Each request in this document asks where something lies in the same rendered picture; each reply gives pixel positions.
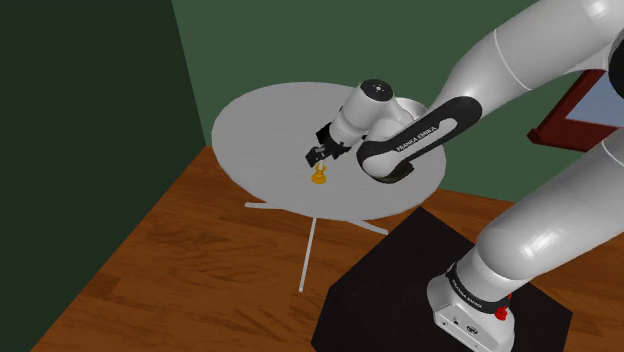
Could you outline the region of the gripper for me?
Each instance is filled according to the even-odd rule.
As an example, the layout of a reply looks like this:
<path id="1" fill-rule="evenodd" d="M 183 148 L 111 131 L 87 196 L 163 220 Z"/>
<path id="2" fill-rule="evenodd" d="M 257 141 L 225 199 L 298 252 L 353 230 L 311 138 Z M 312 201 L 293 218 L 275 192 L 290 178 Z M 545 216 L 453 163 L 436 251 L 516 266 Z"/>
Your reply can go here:
<path id="1" fill-rule="evenodd" d="M 320 146 L 312 147 L 305 155 L 305 159 L 310 167 L 314 167 L 317 163 L 329 156 L 337 159 L 342 154 L 351 150 L 351 148 L 345 146 L 343 142 L 335 142 L 329 134 L 318 134 L 317 139 Z"/>

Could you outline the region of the round white table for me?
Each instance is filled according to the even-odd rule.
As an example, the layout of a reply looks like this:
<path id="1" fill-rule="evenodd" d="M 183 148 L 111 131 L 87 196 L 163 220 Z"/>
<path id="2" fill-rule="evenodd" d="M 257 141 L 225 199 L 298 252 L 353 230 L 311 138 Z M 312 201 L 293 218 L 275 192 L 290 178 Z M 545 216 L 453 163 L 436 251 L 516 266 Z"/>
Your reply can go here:
<path id="1" fill-rule="evenodd" d="M 313 182 L 305 156 L 351 91 L 330 83 L 276 84 L 248 92 L 221 111 L 213 125 L 213 151 L 226 174 L 254 196 L 250 207 L 375 231 L 372 220 L 413 208 L 438 188 L 446 169 L 442 147 L 414 160 L 413 172 L 394 184 L 366 175 L 353 151 L 326 159 L 325 183 Z"/>

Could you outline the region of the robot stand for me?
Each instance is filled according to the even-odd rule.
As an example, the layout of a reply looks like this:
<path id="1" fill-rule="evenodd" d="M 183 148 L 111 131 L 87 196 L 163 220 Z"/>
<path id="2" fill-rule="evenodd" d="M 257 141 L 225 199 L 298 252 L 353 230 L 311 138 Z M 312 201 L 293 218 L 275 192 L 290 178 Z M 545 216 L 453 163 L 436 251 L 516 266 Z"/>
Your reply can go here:
<path id="1" fill-rule="evenodd" d="M 486 352 L 434 319 L 427 285 L 482 242 L 419 207 L 328 290 L 315 352 Z"/>

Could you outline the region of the dark red framed picture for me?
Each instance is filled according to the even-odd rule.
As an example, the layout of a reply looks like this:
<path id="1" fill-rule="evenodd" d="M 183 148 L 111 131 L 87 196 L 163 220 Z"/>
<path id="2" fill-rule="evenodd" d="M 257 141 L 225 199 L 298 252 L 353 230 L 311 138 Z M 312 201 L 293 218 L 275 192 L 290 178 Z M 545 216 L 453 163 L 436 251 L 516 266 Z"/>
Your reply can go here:
<path id="1" fill-rule="evenodd" d="M 605 71 L 587 70 L 527 137 L 534 144 L 585 152 L 621 127 L 624 99 Z"/>

